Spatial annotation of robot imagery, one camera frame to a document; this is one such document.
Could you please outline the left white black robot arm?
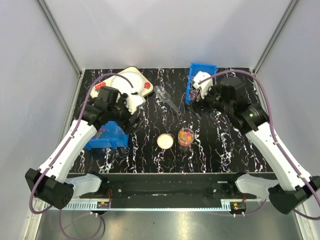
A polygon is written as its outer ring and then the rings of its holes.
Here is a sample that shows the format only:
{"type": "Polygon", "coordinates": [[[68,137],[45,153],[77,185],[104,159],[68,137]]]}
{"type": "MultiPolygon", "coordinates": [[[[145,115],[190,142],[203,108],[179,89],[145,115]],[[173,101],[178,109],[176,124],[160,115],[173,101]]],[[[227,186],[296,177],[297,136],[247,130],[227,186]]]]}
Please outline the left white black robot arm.
{"type": "Polygon", "coordinates": [[[125,134],[132,133],[140,122],[134,114],[145,104],[145,98],[137,92],[121,93],[109,86],[102,87],[97,97],[87,101],[51,156],[38,169],[30,168],[26,172],[31,212],[38,213],[33,208],[34,197],[59,210],[85,194],[103,198],[108,193],[106,177],[89,172],[69,178],[69,171],[85,145],[108,122],[116,122],[125,134]]]}

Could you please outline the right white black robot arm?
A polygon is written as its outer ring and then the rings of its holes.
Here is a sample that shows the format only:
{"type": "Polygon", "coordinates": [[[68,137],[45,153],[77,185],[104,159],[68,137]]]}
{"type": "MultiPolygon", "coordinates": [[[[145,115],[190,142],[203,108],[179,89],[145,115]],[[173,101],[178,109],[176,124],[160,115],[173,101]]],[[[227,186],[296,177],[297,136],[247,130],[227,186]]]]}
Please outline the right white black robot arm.
{"type": "Polygon", "coordinates": [[[282,214],[288,214],[320,188],[319,176],[311,176],[275,140],[276,132],[270,118],[259,104],[249,101],[244,83],[235,76],[225,77],[215,84],[205,72],[199,72],[191,81],[196,90],[190,106],[198,111],[202,106],[225,113],[232,125],[259,150],[276,179],[239,173],[227,185],[228,195],[239,198],[243,194],[269,200],[282,214]]]}

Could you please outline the blue bin of star candies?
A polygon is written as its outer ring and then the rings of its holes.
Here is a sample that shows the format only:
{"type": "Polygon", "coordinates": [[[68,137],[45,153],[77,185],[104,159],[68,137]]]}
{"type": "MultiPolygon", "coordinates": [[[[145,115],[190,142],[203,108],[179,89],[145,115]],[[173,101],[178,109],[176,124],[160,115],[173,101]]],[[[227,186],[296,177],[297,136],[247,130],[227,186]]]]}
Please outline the blue bin of star candies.
{"type": "Polygon", "coordinates": [[[125,134],[115,121],[109,121],[98,130],[84,148],[88,151],[106,148],[117,149],[127,148],[128,144],[129,135],[125,134]]]}

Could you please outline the clear plastic scoop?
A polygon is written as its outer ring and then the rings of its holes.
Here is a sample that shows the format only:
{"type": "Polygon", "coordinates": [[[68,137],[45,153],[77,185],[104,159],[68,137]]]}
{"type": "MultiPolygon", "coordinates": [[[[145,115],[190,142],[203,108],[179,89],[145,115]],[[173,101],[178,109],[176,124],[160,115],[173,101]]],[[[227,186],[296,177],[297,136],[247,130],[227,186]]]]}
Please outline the clear plastic scoop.
{"type": "Polygon", "coordinates": [[[171,100],[171,96],[169,93],[165,90],[164,87],[157,85],[154,87],[154,92],[156,96],[159,98],[159,100],[163,103],[167,103],[169,107],[173,110],[173,112],[180,117],[182,115],[181,111],[179,108],[173,103],[171,100]]]}

